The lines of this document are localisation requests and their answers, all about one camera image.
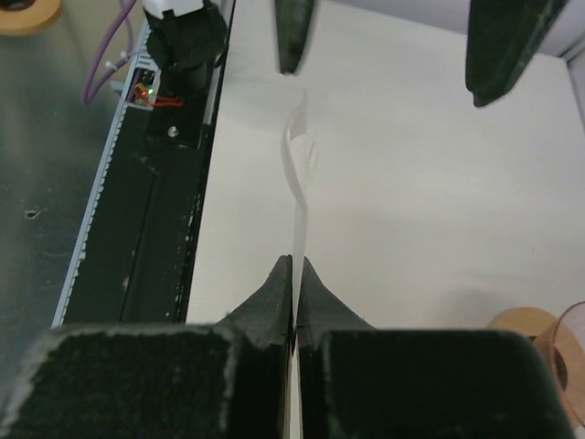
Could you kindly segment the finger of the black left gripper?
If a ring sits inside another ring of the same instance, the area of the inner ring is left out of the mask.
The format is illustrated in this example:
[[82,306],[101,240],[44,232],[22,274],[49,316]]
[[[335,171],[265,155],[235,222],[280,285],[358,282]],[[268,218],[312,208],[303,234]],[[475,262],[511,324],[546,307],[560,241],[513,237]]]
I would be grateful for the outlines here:
[[279,71],[295,75],[310,44],[315,1],[275,0],[273,6]]
[[476,108],[506,96],[560,16],[557,0],[472,0],[465,86]]

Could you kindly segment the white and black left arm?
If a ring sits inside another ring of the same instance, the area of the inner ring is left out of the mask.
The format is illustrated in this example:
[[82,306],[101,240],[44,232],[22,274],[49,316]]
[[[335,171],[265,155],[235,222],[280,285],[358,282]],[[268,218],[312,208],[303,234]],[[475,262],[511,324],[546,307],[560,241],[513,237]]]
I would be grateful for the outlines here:
[[[564,1],[472,1],[465,59],[465,86],[483,108],[506,96],[566,7]],[[278,68],[301,69],[317,17],[315,1],[273,4]],[[228,23],[213,1],[145,1],[151,29],[147,51],[179,97],[204,89],[207,70],[228,47]]]

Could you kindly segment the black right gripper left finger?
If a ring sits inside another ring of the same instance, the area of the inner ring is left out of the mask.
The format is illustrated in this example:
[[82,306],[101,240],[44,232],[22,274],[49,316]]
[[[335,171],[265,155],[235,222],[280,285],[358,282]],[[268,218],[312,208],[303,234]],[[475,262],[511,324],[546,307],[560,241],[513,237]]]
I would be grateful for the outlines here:
[[70,325],[28,351],[4,438],[285,438],[293,264],[215,324]]

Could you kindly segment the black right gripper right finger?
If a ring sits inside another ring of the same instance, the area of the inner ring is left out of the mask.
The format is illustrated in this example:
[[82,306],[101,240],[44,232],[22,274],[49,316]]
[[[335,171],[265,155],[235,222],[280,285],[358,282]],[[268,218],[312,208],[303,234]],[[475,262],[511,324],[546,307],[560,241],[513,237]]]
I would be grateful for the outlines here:
[[531,342],[493,329],[377,329],[303,265],[304,438],[570,438]]

